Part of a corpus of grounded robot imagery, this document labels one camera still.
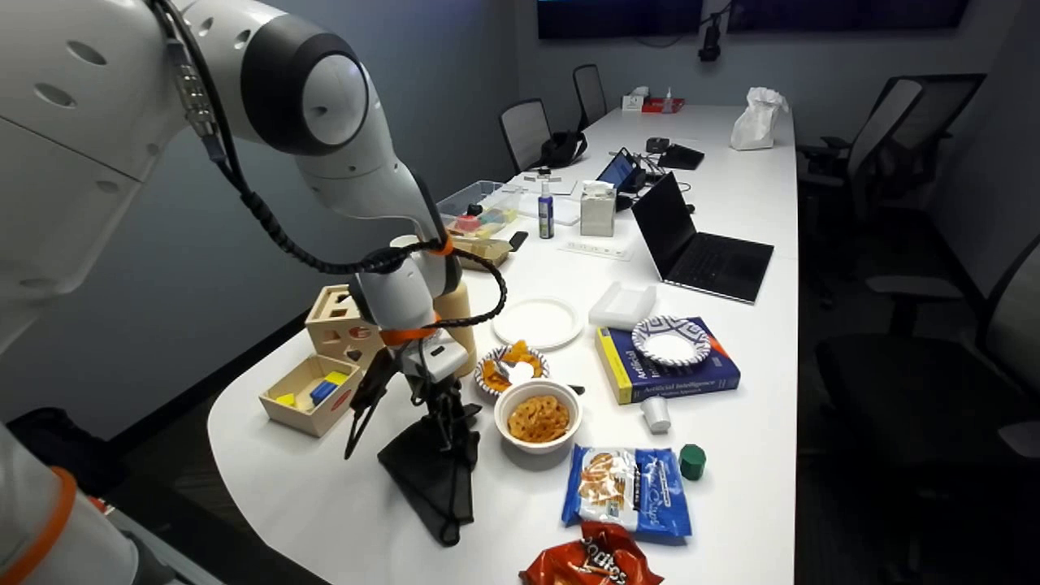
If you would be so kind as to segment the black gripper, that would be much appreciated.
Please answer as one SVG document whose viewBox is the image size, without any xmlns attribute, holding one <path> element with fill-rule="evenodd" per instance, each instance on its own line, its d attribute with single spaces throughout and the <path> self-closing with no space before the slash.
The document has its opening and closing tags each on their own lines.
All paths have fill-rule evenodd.
<svg viewBox="0 0 1040 585">
<path fill-rule="evenodd" d="M 416 381 L 413 404 L 422 405 L 427 417 L 411 426 L 411 438 L 420 453 L 434 453 L 434 484 L 452 487 L 461 463 L 467 472 L 478 466 L 478 405 L 461 399 L 461 384 L 455 378 Z"/>
</svg>

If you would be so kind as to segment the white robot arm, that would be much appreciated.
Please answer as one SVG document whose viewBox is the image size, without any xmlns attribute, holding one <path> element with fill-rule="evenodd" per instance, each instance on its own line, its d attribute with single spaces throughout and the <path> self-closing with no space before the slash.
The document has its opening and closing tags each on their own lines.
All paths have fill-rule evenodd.
<svg viewBox="0 0 1040 585">
<path fill-rule="evenodd" d="M 266 0 L 0 0 L 0 352 L 83 284 L 180 129 L 231 183 L 235 147 L 257 139 L 331 212 L 407 217 L 407 246 L 347 272 L 401 372 L 434 378 L 450 323 L 431 301 L 459 286 L 459 251 L 359 52 Z"/>
</svg>

